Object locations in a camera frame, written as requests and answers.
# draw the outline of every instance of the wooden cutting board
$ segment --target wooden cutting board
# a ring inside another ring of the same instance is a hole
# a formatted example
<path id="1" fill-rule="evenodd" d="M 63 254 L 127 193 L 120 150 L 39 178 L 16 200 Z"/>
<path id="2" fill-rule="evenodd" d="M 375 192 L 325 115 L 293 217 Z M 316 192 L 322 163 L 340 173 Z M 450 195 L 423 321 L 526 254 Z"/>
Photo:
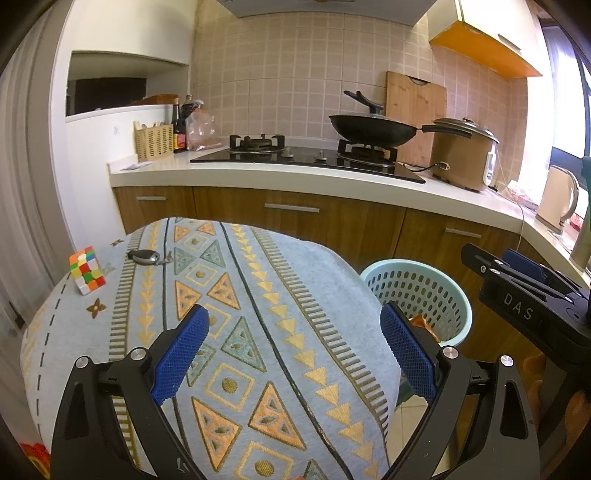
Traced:
<path id="1" fill-rule="evenodd" d="M 386 76 L 386 113 L 399 122 L 421 128 L 436 118 L 446 116 L 447 90 L 434 83 L 414 79 L 401 73 L 388 72 Z M 431 161 L 433 135 L 417 135 L 398 147 L 397 160 L 428 167 Z"/>

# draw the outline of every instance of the rubik's cube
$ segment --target rubik's cube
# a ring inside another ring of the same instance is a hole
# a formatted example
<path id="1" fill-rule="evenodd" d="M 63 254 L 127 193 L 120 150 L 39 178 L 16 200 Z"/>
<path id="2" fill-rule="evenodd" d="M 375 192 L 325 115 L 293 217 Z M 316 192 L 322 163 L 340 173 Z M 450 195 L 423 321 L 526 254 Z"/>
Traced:
<path id="1" fill-rule="evenodd" d="M 89 294 L 106 283 L 92 247 L 70 256 L 70 272 L 83 295 Z"/>

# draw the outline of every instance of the rice cooker lid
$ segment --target rice cooker lid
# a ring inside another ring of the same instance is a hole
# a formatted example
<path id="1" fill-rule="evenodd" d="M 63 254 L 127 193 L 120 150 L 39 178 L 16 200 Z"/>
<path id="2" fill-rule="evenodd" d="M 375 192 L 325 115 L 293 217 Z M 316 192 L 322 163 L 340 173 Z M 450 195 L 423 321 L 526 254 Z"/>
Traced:
<path id="1" fill-rule="evenodd" d="M 463 132 L 480 134 L 483 137 L 490 138 L 495 143 L 499 143 L 497 137 L 495 137 L 490 130 L 481 128 L 476 122 L 469 118 L 463 118 L 461 120 L 457 118 L 438 118 L 433 121 L 433 123 L 436 125 L 457 128 L 459 131 Z"/>

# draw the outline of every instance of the round table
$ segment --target round table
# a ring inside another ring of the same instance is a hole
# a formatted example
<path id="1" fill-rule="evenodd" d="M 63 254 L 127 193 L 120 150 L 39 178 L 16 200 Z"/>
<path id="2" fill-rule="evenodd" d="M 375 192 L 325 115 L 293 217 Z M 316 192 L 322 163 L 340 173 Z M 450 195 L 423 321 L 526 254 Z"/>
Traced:
<path id="1" fill-rule="evenodd" d="M 126 256 L 137 248 L 169 263 L 138 265 Z M 209 335 L 162 408 L 208 478 L 386 473 L 400 368 L 377 299 L 334 252 L 245 225 L 168 218 L 96 258 L 106 284 L 83 296 L 65 276 L 22 343 L 31 414 L 49 449 L 74 361 L 148 347 L 196 302 L 209 312 Z M 151 472 L 124 402 L 113 402 L 134 462 Z"/>

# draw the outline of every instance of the key fob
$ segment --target key fob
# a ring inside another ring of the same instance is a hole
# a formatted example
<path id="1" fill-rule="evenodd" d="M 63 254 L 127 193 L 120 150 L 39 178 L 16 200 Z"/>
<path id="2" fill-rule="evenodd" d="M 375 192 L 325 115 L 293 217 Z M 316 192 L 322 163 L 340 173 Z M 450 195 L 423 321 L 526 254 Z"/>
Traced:
<path id="1" fill-rule="evenodd" d="M 127 258 L 139 265 L 155 265 L 160 260 L 160 254 L 154 250 L 130 250 Z"/>

